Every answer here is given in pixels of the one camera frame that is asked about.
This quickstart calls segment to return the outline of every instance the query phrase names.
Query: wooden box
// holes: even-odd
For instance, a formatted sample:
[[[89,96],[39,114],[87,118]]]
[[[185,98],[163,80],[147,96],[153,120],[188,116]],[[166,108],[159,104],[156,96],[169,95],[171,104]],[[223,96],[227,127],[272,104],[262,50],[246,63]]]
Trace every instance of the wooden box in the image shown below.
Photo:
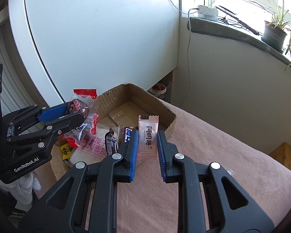
[[[269,156],[291,170],[291,146],[288,143],[284,142]]]

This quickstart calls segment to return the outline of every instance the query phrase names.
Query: white cabinet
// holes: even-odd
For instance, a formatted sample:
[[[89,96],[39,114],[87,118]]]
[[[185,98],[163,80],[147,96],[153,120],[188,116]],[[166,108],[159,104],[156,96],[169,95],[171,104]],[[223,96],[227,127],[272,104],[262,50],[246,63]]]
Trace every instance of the white cabinet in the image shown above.
[[[22,48],[28,39],[16,33],[25,29],[16,6],[9,8],[13,34],[48,103],[68,101],[75,88],[101,94],[130,82],[148,90],[177,65],[179,12],[169,0],[23,0],[23,5],[35,62],[26,58],[33,49]],[[48,77],[53,89],[46,90],[47,80],[39,76]]]

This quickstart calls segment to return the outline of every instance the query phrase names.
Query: pink cloth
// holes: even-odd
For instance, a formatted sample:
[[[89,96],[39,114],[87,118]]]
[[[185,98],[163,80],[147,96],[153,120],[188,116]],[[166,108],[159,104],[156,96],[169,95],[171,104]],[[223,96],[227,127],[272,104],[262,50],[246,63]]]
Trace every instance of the pink cloth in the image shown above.
[[[208,165],[217,161],[232,169],[236,181],[276,226],[291,208],[291,171],[184,110],[165,104],[177,115],[168,141],[195,162]],[[177,232],[178,185],[163,182],[158,160],[141,163],[133,183],[118,184],[117,215],[119,233]]]

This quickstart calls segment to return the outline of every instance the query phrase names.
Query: gray flower pot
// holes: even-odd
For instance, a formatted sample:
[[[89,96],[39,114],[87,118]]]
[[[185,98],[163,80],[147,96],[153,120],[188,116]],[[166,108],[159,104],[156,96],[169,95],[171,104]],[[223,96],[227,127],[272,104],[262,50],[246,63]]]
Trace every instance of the gray flower pot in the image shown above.
[[[270,44],[270,46],[274,47],[277,50],[282,50],[282,46],[287,36],[287,33],[285,33],[282,29],[278,27],[274,28],[274,25],[266,26],[269,22],[264,22],[265,29],[261,40],[266,42],[267,44]]]

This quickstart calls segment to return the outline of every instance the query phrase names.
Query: window sill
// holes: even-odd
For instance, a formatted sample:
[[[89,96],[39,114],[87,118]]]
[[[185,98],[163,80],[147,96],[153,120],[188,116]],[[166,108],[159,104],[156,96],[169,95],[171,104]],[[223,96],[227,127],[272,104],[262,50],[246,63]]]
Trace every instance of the window sill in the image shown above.
[[[252,45],[262,51],[266,51],[276,59],[288,65],[291,62],[280,52],[270,47],[261,40],[261,36],[254,35],[246,30],[235,29],[233,26],[224,25],[215,21],[208,21],[198,17],[190,17],[191,32],[210,36],[229,38]]]

